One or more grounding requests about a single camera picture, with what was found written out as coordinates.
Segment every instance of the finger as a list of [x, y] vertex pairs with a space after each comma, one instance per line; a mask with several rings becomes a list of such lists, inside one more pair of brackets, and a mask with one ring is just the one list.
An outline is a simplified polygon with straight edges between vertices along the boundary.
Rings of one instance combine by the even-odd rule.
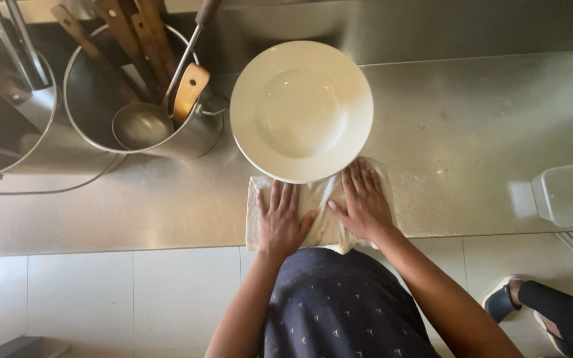
[[371, 169], [368, 171], [370, 175], [370, 181], [372, 182], [372, 187], [377, 192], [381, 192], [381, 183], [379, 183], [379, 175], [375, 171], [375, 169]]
[[342, 170], [342, 186], [346, 195], [355, 193], [355, 186], [353, 185], [353, 180], [351, 180], [351, 172], [348, 167]]
[[343, 208], [340, 208], [335, 201], [329, 200], [329, 207], [330, 211], [332, 211], [332, 213], [339, 219], [339, 221], [342, 222], [342, 224], [344, 224], [344, 226], [346, 226], [346, 224], [348, 224], [348, 222], [351, 220], [346, 211], [344, 211]]
[[300, 206], [300, 185], [295, 184], [293, 190], [291, 191], [291, 203], [289, 204], [289, 210], [296, 211]]
[[362, 176], [362, 183], [364, 184], [364, 189], [366, 189], [366, 191], [371, 191], [372, 182], [370, 181], [370, 174], [368, 174], [368, 167], [366, 167], [366, 160], [360, 158], [357, 160], [357, 162], [360, 168], [360, 175]]
[[271, 183], [271, 202], [269, 203], [269, 210], [277, 210], [280, 203], [280, 182], [274, 179]]
[[286, 210], [288, 209], [289, 203], [291, 202], [291, 191], [293, 190], [293, 184], [284, 183], [282, 185], [282, 198], [280, 198], [280, 206], [278, 209]]
[[362, 176], [360, 176], [360, 168], [357, 167], [357, 161], [352, 162], [348, 166], [351, 172], [351, 180], [353, 180], [353, 185], [355, 186], [355, 192], [363, 192], [364, 186], [362, 184]]
[[262, 195], [262, 189], [258, 189], [258, 207], [260, 208], [260, 215], [264, 216], [267, 213], [267, 206], [264, 204], [264, 196]]
[[311, 226], [313, 226], [313, 222], [315, 221], [315, 217], [318, 216], [318, 212], [315, 210], [311, 210], [302, 219], [302, 224], [300, 224], [300, 236], [302, 240], [306, 238], [311, 230]]

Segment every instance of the black pants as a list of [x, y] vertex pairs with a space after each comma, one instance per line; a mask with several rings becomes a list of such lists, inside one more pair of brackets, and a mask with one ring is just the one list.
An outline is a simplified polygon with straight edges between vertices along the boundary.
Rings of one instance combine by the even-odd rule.
[[563, 341], [573, 345], [573, 296], [526, 281], [519, 290], [519, 301], [554, 322]]

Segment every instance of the leg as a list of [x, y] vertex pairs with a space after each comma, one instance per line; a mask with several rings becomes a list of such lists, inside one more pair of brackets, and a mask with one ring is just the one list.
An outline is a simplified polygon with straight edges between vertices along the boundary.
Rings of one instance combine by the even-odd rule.
[[554, 336], [573, 345], [573, 296], [536, 281], [513, 279], [508, 286], [515, 305], [536, 310]]

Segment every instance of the navy patterned skirt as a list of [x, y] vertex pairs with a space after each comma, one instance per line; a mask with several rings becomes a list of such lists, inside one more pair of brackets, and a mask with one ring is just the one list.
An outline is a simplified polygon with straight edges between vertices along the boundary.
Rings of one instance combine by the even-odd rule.
[[262, 357], [439, 357], [413, 297], [372, 257], [303, 248], [267, 308]]

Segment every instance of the white plate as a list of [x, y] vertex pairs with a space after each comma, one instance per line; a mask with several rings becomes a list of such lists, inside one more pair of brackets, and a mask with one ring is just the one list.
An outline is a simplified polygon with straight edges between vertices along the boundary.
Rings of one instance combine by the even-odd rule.
[[359, 67], [312, 41], [274, 46], [244, 68], [231, 95], [235, 142], [259, 170], [288, 183], [334, 175], [362, 150], [372, 93]]

